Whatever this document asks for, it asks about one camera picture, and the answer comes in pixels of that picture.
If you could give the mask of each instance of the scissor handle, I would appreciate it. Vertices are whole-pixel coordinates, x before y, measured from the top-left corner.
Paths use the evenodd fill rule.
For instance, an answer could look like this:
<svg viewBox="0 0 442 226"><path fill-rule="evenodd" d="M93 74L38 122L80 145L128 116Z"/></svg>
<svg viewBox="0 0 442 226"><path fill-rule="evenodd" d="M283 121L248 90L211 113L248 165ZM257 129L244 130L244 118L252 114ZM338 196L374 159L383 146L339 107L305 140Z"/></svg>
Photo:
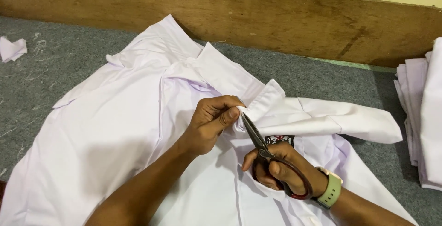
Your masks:
<svg viewBox="0 0 442 226"><path fill-rule="evenodd" d="M307 177L305 177L305 175L296 166L294 166L289 161L286 161L286 160L276 157L276 156L275 156L275 158L272 158L270 161L277 161L277 162L283 163L284 165L286 165L287 167L292 169L301 178L302 182L304 183L304 188L305 188L306 193L304 195L297 195L292 192L292 190L290 189L290 187L287 183L281 181L281 183L284 187L284 191L287 194L287 196L290 196L291 198L294 198L297 200L308 200L308 199L312 198L312 196L313 196L312 184L310 184Z"/></svg>

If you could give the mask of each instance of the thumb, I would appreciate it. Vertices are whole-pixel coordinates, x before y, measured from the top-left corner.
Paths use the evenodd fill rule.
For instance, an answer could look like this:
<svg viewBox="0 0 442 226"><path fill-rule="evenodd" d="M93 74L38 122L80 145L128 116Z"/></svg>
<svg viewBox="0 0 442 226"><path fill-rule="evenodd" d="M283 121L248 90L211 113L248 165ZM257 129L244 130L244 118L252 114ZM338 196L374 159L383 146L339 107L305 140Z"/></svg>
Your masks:
<svg viewBox="0 0 442 226"><path fill-rule="evenodd" d="M207 126L215 131L215 133L221 133L226 127L232 125L238 120L240 110L237 107L231 107L229 110L222 113L215 120L207 123Z"/></svg>
<svg viewBox="0 0 442 226"><path fill-rule="evenodd" d="M269 164L269 172L276 179L287 183L293 193L297 195L305 194L304 182L302 182L302 179L285 164L272 161Z"/></svg>

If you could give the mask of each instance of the watch strap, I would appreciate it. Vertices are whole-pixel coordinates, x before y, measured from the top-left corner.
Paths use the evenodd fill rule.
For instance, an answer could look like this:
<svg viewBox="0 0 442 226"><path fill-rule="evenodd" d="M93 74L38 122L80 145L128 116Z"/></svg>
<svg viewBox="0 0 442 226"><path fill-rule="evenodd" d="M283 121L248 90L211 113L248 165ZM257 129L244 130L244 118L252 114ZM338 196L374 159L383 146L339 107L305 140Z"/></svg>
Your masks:
<svg viewBox="0 0 442 226"><path fill-rule="evenodd" d="M326 174L329 177L329 183L325 192L316 198L316 202L323 206L325 209L329 210L332 205L338 200L341 194L341 179L331 175L331 173Z"/></svg>

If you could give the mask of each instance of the hand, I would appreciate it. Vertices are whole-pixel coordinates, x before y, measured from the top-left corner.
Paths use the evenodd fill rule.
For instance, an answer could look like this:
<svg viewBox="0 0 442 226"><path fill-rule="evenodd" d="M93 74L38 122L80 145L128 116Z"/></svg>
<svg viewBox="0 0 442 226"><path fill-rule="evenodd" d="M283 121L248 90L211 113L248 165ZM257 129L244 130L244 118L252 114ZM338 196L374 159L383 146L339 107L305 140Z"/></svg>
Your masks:
<svg viewBox="0 0 442 226"><path fill-rule="evenodd" d="M246 107L236 96L201 99L177 144L188 153L207 154L222 131L238 120L240 111L236 106Z"/></svg>
<svg viewBox="0 0 442 226"><path fill-rule="evenodd" d="M315 167L312 166L304 157L302 157L290 144L280 142L268 145L269 151L295 165L310 181L313 188L313 197L320 197L327 188L328 178ZM274 190L282 190L277 180L286 182L293 193L304 195L306 193L304 183L301 178L283 163L271 161L268 163L265 159L258 157L256 149L249 152L244 157L241 169L245 172L250 166L254 167L256 179L259 183Z"/></svg>

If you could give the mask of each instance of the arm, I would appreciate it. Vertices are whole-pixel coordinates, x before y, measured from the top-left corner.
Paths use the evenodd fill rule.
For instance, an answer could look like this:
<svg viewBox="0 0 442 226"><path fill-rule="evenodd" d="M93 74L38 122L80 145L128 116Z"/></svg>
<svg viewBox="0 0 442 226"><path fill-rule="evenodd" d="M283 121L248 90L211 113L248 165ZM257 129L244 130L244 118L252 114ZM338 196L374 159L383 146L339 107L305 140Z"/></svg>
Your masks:
<svg viewBox="0 0 442 226"><path fill-rule="evenodd" d="M285 142L268 146L275 156L290 161L307 177L313 187L313 197L320 197L326 190L328 179L322 172L313 167L292 146ZM275 161L270 164L255 161L257 150L249 152L245 158L242 170L248 170L255 162L254 171L257 180L265 186L281 190L276 180L285 181L295 194L305 194L302 180L291 169ZM388 210L367 201L351 191L342 188L338 200L331 207L331 213L344 225L358 226L413 226L412 223Z"/></svg>
<svg viewBox="0 0 442 226"><path fill-rule="evenodd" d="M85 226L147 225L172 185L199 155L212 150L219 134L239 117L234 96L201 99L189 127L177 142L145 170L114 191Z"/></svg>

